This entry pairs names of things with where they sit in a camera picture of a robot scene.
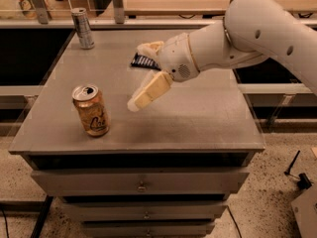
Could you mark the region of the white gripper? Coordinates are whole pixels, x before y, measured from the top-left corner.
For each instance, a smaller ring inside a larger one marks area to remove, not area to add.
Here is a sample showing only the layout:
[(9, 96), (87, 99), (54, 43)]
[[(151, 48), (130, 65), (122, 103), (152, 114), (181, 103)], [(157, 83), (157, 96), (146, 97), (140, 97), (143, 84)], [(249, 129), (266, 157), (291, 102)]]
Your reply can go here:
[(173, 81), (183, 82), (195, 78), (199, 70), (192, 57), (189, 35), (182, 33), (168, 39), (137, 46), (137, 53), (153, 59), (162, 70), (146, 75), (140, 87), (127, 103), (132, 112), (144, 109), (170, 90)]

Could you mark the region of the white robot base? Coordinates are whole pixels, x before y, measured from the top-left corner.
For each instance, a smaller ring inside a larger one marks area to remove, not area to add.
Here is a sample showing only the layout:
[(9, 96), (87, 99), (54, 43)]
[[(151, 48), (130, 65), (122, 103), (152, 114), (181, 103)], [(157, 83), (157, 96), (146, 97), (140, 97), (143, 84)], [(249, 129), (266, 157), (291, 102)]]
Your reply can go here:
[(317, 186), (305, 189), (291, 202), (301, 238), (317, 238)]

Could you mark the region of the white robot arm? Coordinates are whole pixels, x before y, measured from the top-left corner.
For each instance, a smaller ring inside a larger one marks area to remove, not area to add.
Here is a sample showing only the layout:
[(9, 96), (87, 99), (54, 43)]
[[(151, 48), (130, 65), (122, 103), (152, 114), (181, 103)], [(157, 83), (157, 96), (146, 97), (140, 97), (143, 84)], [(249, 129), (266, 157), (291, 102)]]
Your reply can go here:
[(273, 0), (233, 0), (224, 20), (165, 42), (137, 46), (135, 67), (149, 72), (128, 102), (139, 111), (183, 82), (211, 68), (240, 68), (271, 58), (317, 93), (317, 32)]

